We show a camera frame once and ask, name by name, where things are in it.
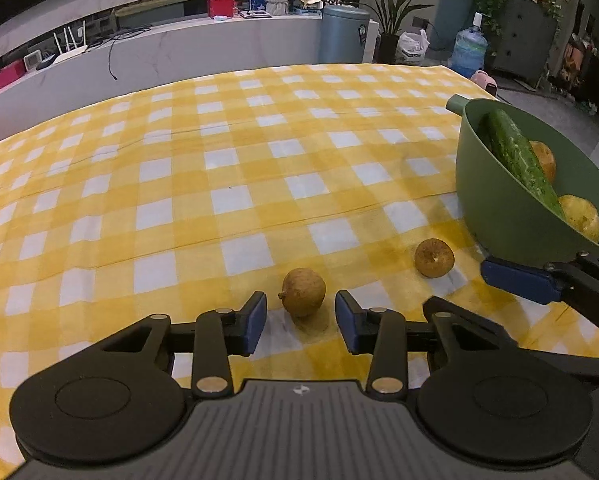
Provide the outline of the brown longan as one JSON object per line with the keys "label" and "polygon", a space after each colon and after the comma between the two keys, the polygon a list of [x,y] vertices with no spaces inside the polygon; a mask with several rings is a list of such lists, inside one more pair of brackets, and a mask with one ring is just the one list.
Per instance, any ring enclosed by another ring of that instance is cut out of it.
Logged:
{"label": "brown longan", "polygon": [[455,266],[455,254],[439,238],[428,238],[415,248],[414,266],[426,278],[441,278]]}
{"label": "brown longan", "polygon": [[325,297],[325,281],[314,270],[296,268],[283,278],[278,298],[283,308],[295,316],[306,318],[322,306]]}

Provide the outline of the green colander bowl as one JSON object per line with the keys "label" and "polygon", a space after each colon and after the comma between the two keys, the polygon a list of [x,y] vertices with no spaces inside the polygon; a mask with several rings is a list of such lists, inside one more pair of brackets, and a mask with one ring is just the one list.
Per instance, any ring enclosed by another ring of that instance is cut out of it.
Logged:
{"label": "green colander bowl", "polygon": [[482,120],[504,110],[529,140],[551,148],[557,159],[557,195],[575,195],[599,212],[599,168],[561,132],[497,100],[452,96],[447,110],[461,118],[456,158],[457,195],[467,228],[490,255],[527,266],[568,262],[577,252],[599,256],[588,240],[547,208],[493,156],[482,141]]}

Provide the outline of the green cucumber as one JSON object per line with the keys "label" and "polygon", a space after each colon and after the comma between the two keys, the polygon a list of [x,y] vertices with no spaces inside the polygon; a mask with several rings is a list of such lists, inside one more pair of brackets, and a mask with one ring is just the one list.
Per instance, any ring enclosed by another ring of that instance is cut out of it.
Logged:
{"label": "green cucumber", "polygon": [[505,169],[561,219],[565,213],[539,159],[516,122],[500,108],[483,117],[486,144]]}

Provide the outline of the yellow apple lower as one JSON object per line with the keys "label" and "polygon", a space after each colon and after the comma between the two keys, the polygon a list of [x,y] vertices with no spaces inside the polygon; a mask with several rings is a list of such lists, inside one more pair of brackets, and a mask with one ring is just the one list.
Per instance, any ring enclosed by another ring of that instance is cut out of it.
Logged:
{"label": "yellow apple lower", "polygon": [[599,243],[599,212],[595,205],[575,195],[562,195],[559,202],[569,225],[588,240]]}

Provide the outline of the yellow apple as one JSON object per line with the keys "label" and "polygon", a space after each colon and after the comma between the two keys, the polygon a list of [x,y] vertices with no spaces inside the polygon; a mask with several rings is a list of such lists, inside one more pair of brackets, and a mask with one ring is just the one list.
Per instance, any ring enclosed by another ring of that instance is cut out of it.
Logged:
{"label": "yellow apple", "polygon": [[548,182],[554,184],[555,177],[557,176],[557,161],[555,160],[554,154],[549,146],[543,142],[531,141],[529,144],[531,144],[531,148],[533,149]]}
{"label": "yellow apple", "polygon": [[595,205],[575,195],[562,195],[559,202],[569,225],[588,240],[599,243],[599,212]]}

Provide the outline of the yellow apple upper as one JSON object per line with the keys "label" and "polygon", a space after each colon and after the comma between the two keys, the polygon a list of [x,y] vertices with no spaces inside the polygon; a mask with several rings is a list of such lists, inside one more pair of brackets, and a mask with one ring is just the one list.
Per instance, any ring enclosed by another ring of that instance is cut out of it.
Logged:
{"label": "yellow apple upper", "polygon": [[543,142],[531,141],[529,144],[531,144],[531,148],[533,149],[548,182],[554,184],[555,177],[557,176],[557,161],[555,160],[554,154],[549,146]]}

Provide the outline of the yellow checkered tablecloth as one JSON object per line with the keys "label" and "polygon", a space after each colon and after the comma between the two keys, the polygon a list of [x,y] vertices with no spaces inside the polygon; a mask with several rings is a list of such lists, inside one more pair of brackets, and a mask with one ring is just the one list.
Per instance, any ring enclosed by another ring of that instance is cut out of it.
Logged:
{"label": "yellow checkered tablecloth", "polygon": [[[286,273],[417,321],[431,296],[505,326],[522,346],[599,356],[564,304],[487,286],[456,194],[460,120],[483,91],[447,68],[241,70],[126,94],[0,142],[0,479],[21,463],[9,422],[33,374],[152,313],[193,321],[261,290],[267,325],[234,380],[363,379],[333,304],[293,321]],[[428,238],[455,266],[414,266]]]}

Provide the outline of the water jug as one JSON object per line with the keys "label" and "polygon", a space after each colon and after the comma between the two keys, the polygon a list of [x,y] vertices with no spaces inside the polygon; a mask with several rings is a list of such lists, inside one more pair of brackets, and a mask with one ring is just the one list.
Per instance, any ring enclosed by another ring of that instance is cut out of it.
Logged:
{"label": "water jug", "polygon": [[471,26],[458,32],[449,60],[449,67],[465,78],[471,79],[484,68],[488,41],[482,32],[482,19],[483,14],[475,12]]}

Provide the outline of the white marble tv counter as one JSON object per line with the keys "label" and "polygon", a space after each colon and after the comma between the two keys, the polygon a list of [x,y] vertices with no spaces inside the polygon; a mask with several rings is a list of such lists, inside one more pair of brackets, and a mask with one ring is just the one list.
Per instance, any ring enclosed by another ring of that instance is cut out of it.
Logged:
{"label": "white marble tv counter", "polygon": [[53,117],[171,82],[318,61],[321,18],[196,18],[112,40],[0,90],[0,141]]}

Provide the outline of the white plastic bag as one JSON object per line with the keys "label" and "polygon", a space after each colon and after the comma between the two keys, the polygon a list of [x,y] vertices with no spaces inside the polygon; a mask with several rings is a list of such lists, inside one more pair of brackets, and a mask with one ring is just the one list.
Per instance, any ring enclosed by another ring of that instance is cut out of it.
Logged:
{"label": "white plastic bag", "polygon": [[403,32],[398,39],[395,62],[400,65],[422,66],[429,49],[426,31]]}

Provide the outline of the blue grey trash bin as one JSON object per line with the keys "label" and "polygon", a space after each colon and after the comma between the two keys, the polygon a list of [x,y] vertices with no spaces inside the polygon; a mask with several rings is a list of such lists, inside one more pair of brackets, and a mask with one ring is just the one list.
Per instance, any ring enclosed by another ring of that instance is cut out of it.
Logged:
{"label": "blue grey trash bin", "polygon": [[370,14],[354,6],[326,6],[322,12],[319,62],[322,64],[362,62]]}

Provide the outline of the potted plant right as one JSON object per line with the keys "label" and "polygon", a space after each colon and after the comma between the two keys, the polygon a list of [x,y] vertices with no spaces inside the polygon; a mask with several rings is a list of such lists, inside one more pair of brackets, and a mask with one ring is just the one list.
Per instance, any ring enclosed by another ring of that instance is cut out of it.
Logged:
{"label": "potted plant right", "polygon": [[432,4],[417,0],[371,0],[360,3],[372,12],[380,26],[377,62],[393,65],[399,41],[399,30],[403,20],[412,12],[432,8]]}

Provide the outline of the white wifi router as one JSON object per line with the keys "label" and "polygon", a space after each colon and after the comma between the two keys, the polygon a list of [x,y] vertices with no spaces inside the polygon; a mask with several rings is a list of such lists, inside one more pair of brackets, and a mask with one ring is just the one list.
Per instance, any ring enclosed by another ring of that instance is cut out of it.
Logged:
{"label": "white wifi router", "polygon": [[57,54],[54,62],[61,63],[83,54],[87,48],[86,21],[74,22],[52,33]]}

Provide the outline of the red box on counter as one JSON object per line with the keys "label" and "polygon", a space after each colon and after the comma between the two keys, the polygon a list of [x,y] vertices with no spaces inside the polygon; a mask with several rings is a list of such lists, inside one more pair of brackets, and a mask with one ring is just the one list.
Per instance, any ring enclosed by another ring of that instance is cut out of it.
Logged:
{"label": "red box on counter", "polygon": [[208,0],[208,16],[210,18],[233,18],[234,0]]}

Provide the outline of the pink box on counter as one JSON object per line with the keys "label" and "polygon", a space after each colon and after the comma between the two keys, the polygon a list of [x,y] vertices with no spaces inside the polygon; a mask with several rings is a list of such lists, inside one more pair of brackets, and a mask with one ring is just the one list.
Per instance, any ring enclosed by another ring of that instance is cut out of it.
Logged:
{"label": "pink box on counter", "polygon": [[0,90],[26,74],[24,62],[16,60],[0,70]]}

